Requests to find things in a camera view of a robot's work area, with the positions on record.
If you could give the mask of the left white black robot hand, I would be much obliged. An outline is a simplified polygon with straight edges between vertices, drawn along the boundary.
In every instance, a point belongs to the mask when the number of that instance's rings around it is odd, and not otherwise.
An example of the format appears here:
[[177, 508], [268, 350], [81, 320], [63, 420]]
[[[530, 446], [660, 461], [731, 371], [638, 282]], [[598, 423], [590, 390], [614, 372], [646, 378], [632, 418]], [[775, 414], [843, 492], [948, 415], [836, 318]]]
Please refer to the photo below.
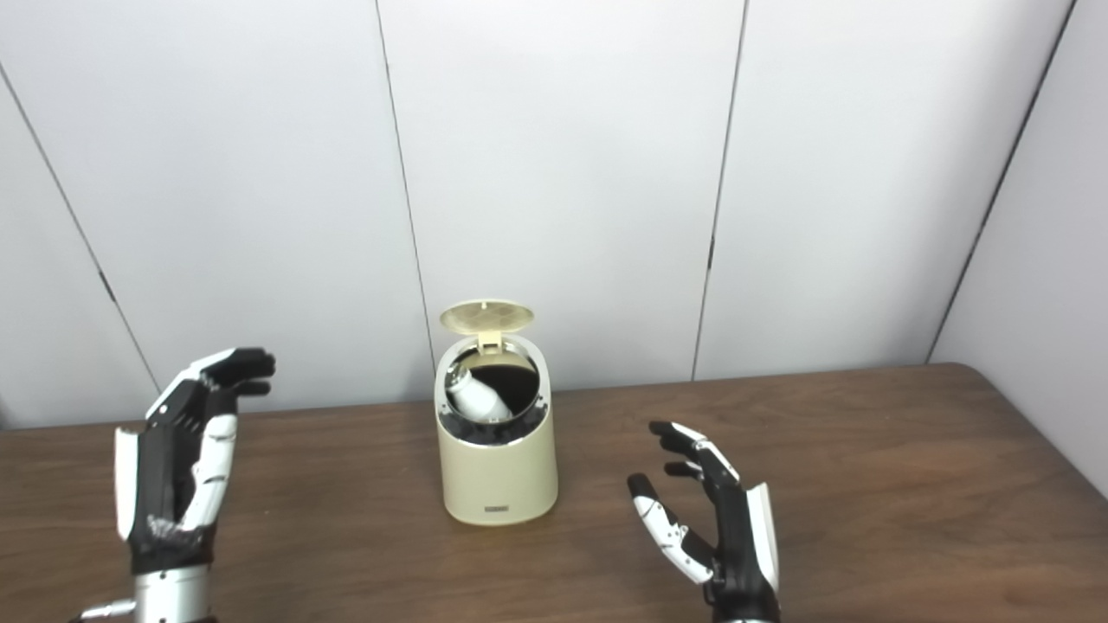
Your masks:
[[194, 360], [114, 435], [116, 531], [134, 576], [211, 565], [232, 474], [242, 397], [266, 395], [276, 358], [234, 348]]

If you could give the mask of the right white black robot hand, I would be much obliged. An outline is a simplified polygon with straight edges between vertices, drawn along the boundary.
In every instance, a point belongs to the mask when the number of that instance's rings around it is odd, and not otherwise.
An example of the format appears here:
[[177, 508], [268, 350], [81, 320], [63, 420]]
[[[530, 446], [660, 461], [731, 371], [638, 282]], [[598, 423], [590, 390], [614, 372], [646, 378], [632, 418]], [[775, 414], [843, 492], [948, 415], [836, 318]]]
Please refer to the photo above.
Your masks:
[[717, 541], [709, 544], [661, 502], [644, 473], [628, 476], [633, 505], [673, 566], [699, 585], [715, 622], [780, 622], [780, 565], [769, 487], [743, 479], [705, 435], [671, 421], [648, 425], [661, 449], [680, 455], [665, 473], [693, 478], [715, 509]]

